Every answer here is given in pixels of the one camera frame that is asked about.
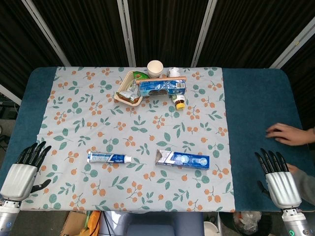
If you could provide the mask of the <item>person right hand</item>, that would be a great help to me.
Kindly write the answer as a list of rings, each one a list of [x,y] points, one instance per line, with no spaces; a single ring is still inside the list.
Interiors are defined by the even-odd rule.
[[[302,146],[313,143],[315,134],[313,129],[302,130],[287,124],[276,123],[267,128],[266,138],[274,138],[277,142],[289,146]]]

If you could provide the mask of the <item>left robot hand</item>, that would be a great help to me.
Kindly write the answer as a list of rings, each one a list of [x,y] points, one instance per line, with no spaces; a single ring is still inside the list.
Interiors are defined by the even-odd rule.
[[[44,147],[46,142],[34,143],[25,148],[17,161],[10,167],[6,179],[0,190],[0,195],[7,201],[21,202],[30,194],[45,189],[52,180],[46,179],[35,185],[39,169],[50,151],[51,146]]]

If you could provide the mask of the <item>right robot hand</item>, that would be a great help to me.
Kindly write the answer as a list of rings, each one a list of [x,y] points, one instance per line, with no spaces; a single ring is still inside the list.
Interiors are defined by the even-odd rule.
[[[267,188],[257,181],[259,189],[280,209],[298,208],[302,199],[284,157],[279,152],[260,151],[254,154],[264,171]]]

